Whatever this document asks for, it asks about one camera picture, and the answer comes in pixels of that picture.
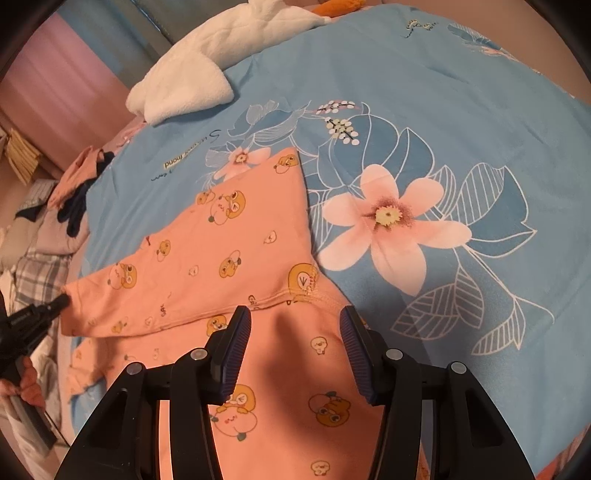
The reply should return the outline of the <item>person left hand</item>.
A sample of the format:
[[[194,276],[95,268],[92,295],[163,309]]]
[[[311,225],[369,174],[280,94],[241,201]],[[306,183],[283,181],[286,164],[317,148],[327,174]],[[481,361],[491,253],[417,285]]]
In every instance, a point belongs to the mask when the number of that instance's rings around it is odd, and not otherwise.
[[[26,403],[44,409],[45,399],[37,381],[37,370],[34,368],[29,357],[23,358],[22,365],[24,371],[20,384],[16,386],[10,381],[2,379],[0,386],[1,396],[4,398],[18,396]]]

